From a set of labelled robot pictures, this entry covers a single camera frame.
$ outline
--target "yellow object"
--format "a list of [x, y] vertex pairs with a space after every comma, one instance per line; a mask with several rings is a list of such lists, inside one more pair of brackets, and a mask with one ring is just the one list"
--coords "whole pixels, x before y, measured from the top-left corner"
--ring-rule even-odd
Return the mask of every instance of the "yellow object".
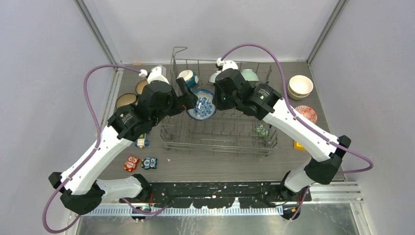
[[294, 148], [299, 150], [305, 150], [305, 148], [299, 144], [297, 141], [294, 141]]

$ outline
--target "gray wooden tabletop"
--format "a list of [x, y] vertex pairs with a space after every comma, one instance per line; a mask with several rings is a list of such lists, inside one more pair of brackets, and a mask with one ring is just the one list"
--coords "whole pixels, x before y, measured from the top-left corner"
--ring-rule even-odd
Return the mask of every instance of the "gray wooden tabletop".
[[[152, 67], [154, 65], [142, 65], [136, 68], [150, 70]], [[282, 63], [282, 67], [287, 80], [294, 75], [311, 78], [305, 62]], [[118, 97], [125, 93], [135, 93], [136, 84], [141, 80], [142, 78], [136, 73], [124, 71]], [[282, 93], [281, 77], [275, 64], [272, 64], [269, 84]], [[317, 125], [329, 131], [316, 89], [307, 98], [300, 101], [290, 99], [290, 103], [293, 107], [307, 105], [313, 108], [318, 116]], [[280, 181], [288, 170], [299, 167], [310, 155], [306, 151], [294, 149], [294, 141], [282, 131], [277, 130], [277, 134], [276, 149], [269, 156], [256, 157], [208, 151], [166, 150], [160, 139], [160, 127], [156, 126], [147, 135], [150, 142], [148, 147], [140, 149], [133, 145], [129, 146], [101, 173], [100, 179], [120, 179], [139, 173], [149, 182]], [[157, 157], [157, 169], [144, 170], [138, 167], [133, 173], [129, 173], [123, 169], [129, 155], [140, 159]], [[343, 175], [335, 177], [335, 180], [343, 179]]]

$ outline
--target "blue and white plate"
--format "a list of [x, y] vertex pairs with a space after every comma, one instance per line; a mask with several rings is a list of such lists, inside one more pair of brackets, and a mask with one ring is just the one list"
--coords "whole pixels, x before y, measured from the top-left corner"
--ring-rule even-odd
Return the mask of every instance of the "blue and white plate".
[[216, 106], [212, 103], [213, 93], [205, 89], [197, 89], [193, 93], [198, 99], [195, 108], [186, 111], [187, 115], [197, 121], [206, 120], [213, 116], [216, 112]]

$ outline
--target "white wall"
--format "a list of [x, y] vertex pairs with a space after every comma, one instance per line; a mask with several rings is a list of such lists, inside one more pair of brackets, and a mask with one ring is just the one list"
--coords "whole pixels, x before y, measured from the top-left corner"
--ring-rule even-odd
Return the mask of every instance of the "white wall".
[[[414, 234], [415, 1], [349, 1], [312, 70], [329, 126], [374, 162], [359, 183], [376, 234]], [[344, 169], [366, 164], [346, 155]]]
[[[183, 57], [217, 59], [241, 43], [258, 43], [281, 61], [308, 58], [336, 0], [93, 0], [123, 63], [170, 62]], [[231, 57], [270, 61], [243, 48]]]
[[[92, 144], [82, 83], [89, 69], [108, 61], [71, 0], [2, 1], [0, 41], [0, 233], [47, 234], [41, 220], [53, 192], [47, 178]], [[112, 77], [105, 69], [90, 80], [98, 115]], [[56, 198], [51, 227], [62, 228], [67, 218]]]

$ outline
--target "metal wire rack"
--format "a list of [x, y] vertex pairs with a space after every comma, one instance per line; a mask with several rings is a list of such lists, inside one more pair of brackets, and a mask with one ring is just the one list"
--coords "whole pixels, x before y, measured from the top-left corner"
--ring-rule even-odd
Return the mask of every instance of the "metal wire rack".
[[[176, 78], [180, 71], [192, 70], [199, 77], [196, 87], [214, 91], [214, 86], [208, 81], [216, 72], [215, 60], [179, 59], [177, 53], [187, 47], [174, 47], [170, 63], [170, 83], [179, 91]], [[252, 69], [259, 82], [269, 81], [272, 72], [270, 63], [236, 61], [239, 70]], [[277, 129], [248, 117], [236, 109], [216, 111], [216, 114], [205, 121], [191, 119], [186, 112], [173, 117], [164, 118], [161, 123], [160, 137], [166, 149], [207, 150], [213, 152], [244, 153], [254, 155], [269, 155], [277, 145]], [[263, 125], [269, 132], [259, 134], [256, 129]]]

